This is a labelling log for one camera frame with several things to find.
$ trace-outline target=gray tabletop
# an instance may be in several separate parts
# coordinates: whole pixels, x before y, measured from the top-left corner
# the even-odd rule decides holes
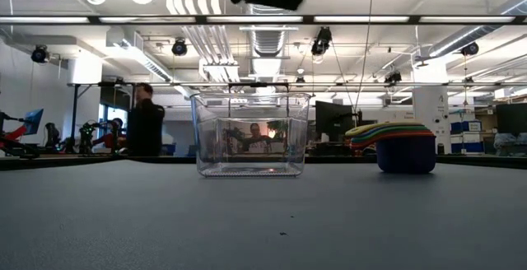
[[[0,269],[526,269],[527,173],[307,165],[204,179],[116,161],[0,172]]]

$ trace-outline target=computer monitor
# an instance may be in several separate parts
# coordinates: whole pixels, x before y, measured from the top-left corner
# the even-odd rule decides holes
[[[355,128],[355,114],[352,105],[337,105],[316,101],[316,132],[326,133],[331,142],[342,141],[347,130]]]
[[[496,115],[499,133],[527,133],[527,103],[497,105]]]
[[[26,127],[26,132],[24,135],[37,134],[43,113],[44,109],[36,109],[26,114],[26,117],[24,118],[24,127]]]

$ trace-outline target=blue bowl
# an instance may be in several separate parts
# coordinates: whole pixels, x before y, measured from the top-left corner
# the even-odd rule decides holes
[[[426,174],[436,167],[435,137],[397,137],[375,143],[377,165],[386,173]]]

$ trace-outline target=transparent plastic bin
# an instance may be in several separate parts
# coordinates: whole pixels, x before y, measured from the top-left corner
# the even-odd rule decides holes
[[[191,96],[198,172],[297,176],[304,170],[310,95]]]

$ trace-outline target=monitor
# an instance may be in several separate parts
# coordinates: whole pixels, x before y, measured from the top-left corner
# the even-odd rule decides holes
[[[316,132],[328,134],[331,142],[342,141],[346,131],[355,128],[352,105],[316,101],[315,110]]]
[[[499,133],[527,133],[527,103],[497,105],[496,115]]]
[[[36,109],[26,114],[26,117],[24,118],[24,127],[26,127],[26,132],[24,135],[37,134],[43,113],[44,109]]]

